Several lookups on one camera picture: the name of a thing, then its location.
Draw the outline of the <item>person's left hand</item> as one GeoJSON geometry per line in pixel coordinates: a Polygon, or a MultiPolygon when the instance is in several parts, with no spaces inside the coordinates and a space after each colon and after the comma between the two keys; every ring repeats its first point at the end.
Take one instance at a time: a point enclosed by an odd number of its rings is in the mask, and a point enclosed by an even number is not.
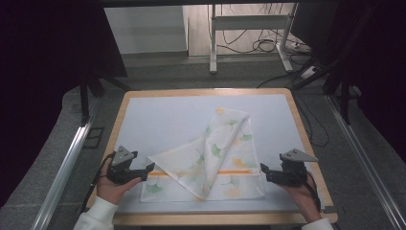
{"type": "Polygon", "coordinates": [[[97,182],[97,196],[112,203],[118,205],[122,200],[124,194],[131,190],[134,186],[141,182],[139,177],[130,180],[124,185],[118,185],[109,180],[107,176],[108,167],[111,159],[108,158],[101,169],[101,175],[97,182]]]}

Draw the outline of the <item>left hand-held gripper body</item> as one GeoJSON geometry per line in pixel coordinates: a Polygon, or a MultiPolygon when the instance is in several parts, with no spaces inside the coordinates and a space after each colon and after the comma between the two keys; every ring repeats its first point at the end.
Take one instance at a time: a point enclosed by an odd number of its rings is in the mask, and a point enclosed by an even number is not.
{"type": "Polygon", "coordinates": [[[138,156],[137,151],[129,151],[123,146],[114,152],[113,159],[108,166],[107,178],[115,184],[124,185],[130,180],[143,177],[142,170],[131,170],[132,160],[138,156]]]}

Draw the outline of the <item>black curtain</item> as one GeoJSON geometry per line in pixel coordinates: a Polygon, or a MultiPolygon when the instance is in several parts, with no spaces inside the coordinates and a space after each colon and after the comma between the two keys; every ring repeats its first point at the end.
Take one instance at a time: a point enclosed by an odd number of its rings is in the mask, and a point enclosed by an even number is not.
{"type": "Polygon", "coordinates": [[[0,207],[39,155],[66,92],[123,77],[98,0],[0,0],[0,207]]]}
{"type": "Polygon", "coordinates": [[[291,33],[324,66],[324,86],[355,86],[371,123],[406,163],[406,0],[311,0],[297,8],[291,33]]]}

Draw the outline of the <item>white leaf-print cloth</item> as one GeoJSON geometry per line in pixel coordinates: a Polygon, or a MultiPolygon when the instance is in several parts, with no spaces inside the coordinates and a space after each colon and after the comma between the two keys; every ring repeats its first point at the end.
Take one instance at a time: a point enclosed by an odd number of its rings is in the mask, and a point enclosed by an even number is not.
{"type": "Polygon", "coordinates": [[[197,138],[148,158],[155,164],[143,202],[251,199],[264,196],[248,113],[218,108],[197,138]]]}

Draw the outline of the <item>white cabinet panel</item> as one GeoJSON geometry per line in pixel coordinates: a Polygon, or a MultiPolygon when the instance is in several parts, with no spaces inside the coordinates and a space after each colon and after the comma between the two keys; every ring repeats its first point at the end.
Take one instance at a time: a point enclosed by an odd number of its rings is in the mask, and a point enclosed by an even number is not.
{"type": "Polygon", "coordinates": [[[187,17],[182,6],[105,8],[121,54],[188,50],[187,17]]]}

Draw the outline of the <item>black metal stand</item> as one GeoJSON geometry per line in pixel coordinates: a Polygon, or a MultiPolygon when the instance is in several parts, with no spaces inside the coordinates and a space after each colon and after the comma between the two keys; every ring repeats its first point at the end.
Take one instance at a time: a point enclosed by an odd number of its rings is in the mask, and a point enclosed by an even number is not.
{"type": "Polygon", "coordinates": [[[102,80],[105,80],[119,88],[124,92],[131,91],[131,88],[124,84],[123,82],[116,80],[113,77],[101,71],[93,71],[89,73],[82,74],[79,85],[80,92],[80,108],[81,108],[81,126],[84,127],[90,121],[90,107],[88,99],[88,91],[100,98],[104,95],[104,88],[102,86],[102,80]]]}
{"type": "Polygon", "coordinates": [[[320,71],[299,83],[294,83],[292,86],[292,90],[299,90],[321,77],[328,75],[328,78],[322,87],[323,92],[327,95],[332,95],[336,92],[338,87],[341,87],[339,112],[347,125],[350,124],[350,76],[348,73],[350,55],[353,53],[355,43],[365,30],[374,10],[375,6],[371,4],[365,5],[360,12],[355,15],[355,18],[349,23],[349,25],[342,30],[344,36],[339,39],[342,45],[335,45],[337,51],[334,60],[332,60],[329,65],[323,66],[320,71]]]}

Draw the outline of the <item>aluminium floor rail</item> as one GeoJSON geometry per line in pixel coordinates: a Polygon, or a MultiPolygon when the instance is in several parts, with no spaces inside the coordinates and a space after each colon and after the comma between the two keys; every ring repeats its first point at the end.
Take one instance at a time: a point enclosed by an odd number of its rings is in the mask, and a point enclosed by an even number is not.
{"type": "Polygon", "coordinates": [[[89,106],[89,118],[78,128],[30,230],[46,230],[48,228],[68,179],[76,165],[86,136],[95,120],[100,101],[100,99],[93,99],[91,101],[89,106]]]}
{"type": "Polygon", "coordinates": [[[327,95],[325,99],[394,230],[406,230],[406,218],[373,166],[351,125],[342,118],[339,104],[333,96],[327,95]]]}

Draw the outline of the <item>white table mat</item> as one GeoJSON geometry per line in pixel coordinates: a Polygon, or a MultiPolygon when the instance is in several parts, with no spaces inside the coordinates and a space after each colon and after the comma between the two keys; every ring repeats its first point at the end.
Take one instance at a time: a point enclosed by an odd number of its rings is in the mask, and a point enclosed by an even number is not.
{"type": "MultiPolygon", "coordinates": [[[[280,154],[301,150],[304,142],[284,94],[238,96],[182,96],[132,98],[124,108],[117,146],[138,152],[132,166],[145,167],[148,158],[181,146],[202,135],[218,108],[249,114],[259,163],[272,170],[281,167],[280,154]]],[[[128,192],[119,210],[125,214],[249,213],[293,211],[296,206],[279,186],[266,181],[259,170],[264,196],[251,199],[143,202],[146,181],[128,192]]]]}

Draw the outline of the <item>white power strip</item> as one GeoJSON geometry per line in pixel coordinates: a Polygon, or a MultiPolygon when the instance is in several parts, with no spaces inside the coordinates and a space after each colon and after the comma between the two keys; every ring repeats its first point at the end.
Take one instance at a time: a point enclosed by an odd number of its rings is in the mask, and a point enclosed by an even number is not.
{"type": "Polygon", "coordinates": [[[310,66],[301,74],[301,78],[303,80],[308,79],[318,71],[319,69],[316,66],[310,66]]]}

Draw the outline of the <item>black floor frame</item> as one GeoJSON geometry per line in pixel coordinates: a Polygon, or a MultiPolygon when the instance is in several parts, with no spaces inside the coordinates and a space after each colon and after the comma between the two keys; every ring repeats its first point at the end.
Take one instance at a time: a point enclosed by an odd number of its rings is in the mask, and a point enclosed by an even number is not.
{"type": "Polygon", "coordinates": [[[91,150],[97,149],[101,143],[103,132],[103,127],[92,127],[85,138],[83,147],[91,150]]]}

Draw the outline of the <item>person's right hand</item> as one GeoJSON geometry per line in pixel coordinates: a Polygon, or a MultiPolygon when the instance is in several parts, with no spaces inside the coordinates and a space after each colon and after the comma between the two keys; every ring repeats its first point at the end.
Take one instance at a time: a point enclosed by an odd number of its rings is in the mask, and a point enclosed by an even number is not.
{"type": "Polygon", "coordinates": [[[291,199],[295,202],[307,223],[311,223],[322,218],[316,202],[306,186],[289,187],[281,185],[281,188],[286,190],[290,195],[291,199]]]}

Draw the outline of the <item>white metal desk frame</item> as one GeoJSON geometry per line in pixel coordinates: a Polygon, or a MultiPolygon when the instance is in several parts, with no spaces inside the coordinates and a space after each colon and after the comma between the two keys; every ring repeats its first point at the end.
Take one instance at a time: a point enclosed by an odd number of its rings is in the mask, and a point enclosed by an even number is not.
{"type": "Polygon", "coordinates": [[[287,38],[295,16],[297,3],[292,5],[289,14],[267,15],[216,15],[216,5],[211,5],[211,52],[210,73],[217,72],[216,32],[236,30],[282,30],[282,38],[276,43],[276,49],[287,73],[293,72],[293,67],[285,51],[287,38]]]}

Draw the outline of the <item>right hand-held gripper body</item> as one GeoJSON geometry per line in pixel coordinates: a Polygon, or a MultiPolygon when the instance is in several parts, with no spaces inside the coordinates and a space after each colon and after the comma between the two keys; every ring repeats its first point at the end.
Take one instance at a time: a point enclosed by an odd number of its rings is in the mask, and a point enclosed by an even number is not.
{"type": "Polygon", "coordinates": [[[274,183],[279,185],[298,187],[307,181],[305,162],[318,162],[318,159],[299,149],[292,149],[280,154],[281,171],[270,170],[274,183]]]}

